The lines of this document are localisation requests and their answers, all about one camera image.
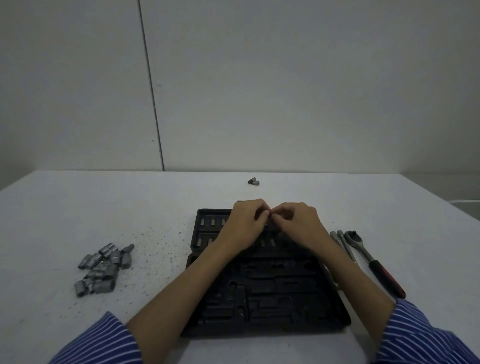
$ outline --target tool case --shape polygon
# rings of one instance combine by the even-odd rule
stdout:
[[[187,267],[215,241],[230,212],[198,210]],[[214,281],[182,336],[319,333],[350,324],[323,264],[268,221],[255,243]]]

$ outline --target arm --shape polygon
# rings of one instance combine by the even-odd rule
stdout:
[[[263,200],[237,202],[218,238],[127,324],[145,364],[161,363],[222,269],[262,232],[270,208]],[[257,212],[261,215],[255,220]]]
[[[325,230],[314,207],[281,204],[272,220],[291,239],[315,253],[332,272],[377,347],[395,303],[348,257]]]

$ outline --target striped sleeve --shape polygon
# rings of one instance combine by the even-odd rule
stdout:
[[[433,328],[413,304],[398,300],[385,328],[377,363],[480,364],[453,333]]]
[[[50,364],[142,363],[135,339],[111,312],[65,346]]]

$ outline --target person's left hand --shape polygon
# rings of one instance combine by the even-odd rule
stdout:
[[[270,215],[270,207],[261,198],[238,201],[217,241],[225,244],[233,256],[247,249],[258,238]]]

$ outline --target red and black handle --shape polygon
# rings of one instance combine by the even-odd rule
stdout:
[[[388,273],[388,271],[380,264],[378,260],[371,261],[368,266],[382,286],[384,286],[392,296],[402,299],[407,297],[407,294],[402,287],[400,287],[397,281],[391,276],[390,273]]]

